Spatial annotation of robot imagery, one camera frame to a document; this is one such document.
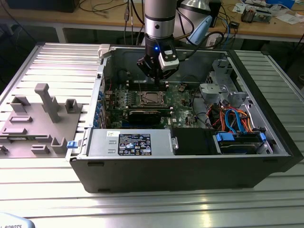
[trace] blue cable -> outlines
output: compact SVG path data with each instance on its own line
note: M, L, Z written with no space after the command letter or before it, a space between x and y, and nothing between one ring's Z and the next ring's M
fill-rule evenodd
M238 112L236 110L233 110L233 109L229 109L226 111L225 113L225 124L227 126L227 128L229 128L231 131L233 131L234 134L236 134L236 130L234 130L230 125L229 125L229 122L228 122L228 115L231 111L234 111L235 114L236 114L236 118L237 118L237 124L238 124L238 128L241 132L246 132L243 125L241 124L241 119L239 118L239 115L238 115Z
M226 44L227 44L227 42L228 42L228 40L229 40L230 28L229 28L228 22L227 22L225 19L223 19L223 18L220 18L220 19L222 19L222 21L224 21L224 22L226 23L227 30L228 30L227 39L226 39L226 41L225 41L225 43L224 43L224 46L222 47L222 49L225 49Z

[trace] power supply label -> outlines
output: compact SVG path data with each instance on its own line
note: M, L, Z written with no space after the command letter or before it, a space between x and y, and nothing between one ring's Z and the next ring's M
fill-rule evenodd
M120 134L118 145L120 156L152 155L150 134Z

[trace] desk clutter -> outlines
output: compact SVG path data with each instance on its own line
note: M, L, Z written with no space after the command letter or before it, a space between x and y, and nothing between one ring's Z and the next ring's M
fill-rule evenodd
M291 10L294 0L246 0L236 3L233 12L242 14L241 20L245 23L263 22L269 23L272 17L289 24L304 22L304 14L301 11Z

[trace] metal table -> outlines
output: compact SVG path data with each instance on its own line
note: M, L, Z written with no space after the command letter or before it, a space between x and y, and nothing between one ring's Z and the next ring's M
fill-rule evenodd
M81 122L86 119L99 64L97 49L98 45L49 43L35 47L0 96L0 124L12 110L7 102L14 95L41 102L33 88L37 82L48 82L58 102L71 97L84 104L75 135L82 137ZM303 104L290 109L298 99L290 92L298 92L294 84L283 72L269 75L275 72L266 68L276 64L270 57L260 52L237 54L304 152ZM268 80L261 71L268 72ZM300 228L304 226L303 165L302 161L286 173L273 174L254 189L91 194L64 158L0 159L0 209L31 219L37 228Z

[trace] blue clip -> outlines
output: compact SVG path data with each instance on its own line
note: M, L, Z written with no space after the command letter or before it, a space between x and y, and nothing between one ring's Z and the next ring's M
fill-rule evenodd
M78 142L77 141L68 141L66 147L68 149L77 149L78 148Z
M96 120L93 121L94 127L98 127L98 122Z
M261 139L262 139L263 142L266 141L266 136L265 136L264 133L260 133L260 137L261 137Z
M235 141L232 133L218 133L216 135L217 141Z

